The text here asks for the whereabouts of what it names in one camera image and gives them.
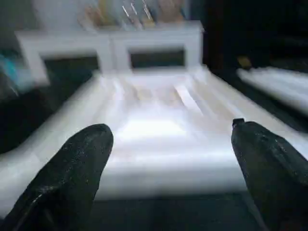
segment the white surface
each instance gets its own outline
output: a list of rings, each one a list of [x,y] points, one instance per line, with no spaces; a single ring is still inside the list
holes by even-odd
[[[69,137],[96,123],[115,137],[96,199],[245,190],[231,145],[238,117],[285,137],[307,158],[303,135],[206,68],[108,76],[91,79],[25,143],[0,156],[0,215]]]
[[[308,75],[278,68],[238,71],[248,84],[308,115]]]

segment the dark floor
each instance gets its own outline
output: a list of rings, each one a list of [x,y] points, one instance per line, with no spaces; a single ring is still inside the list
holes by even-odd
[[[99,201],[89,231],[259,231],[241,194]]]

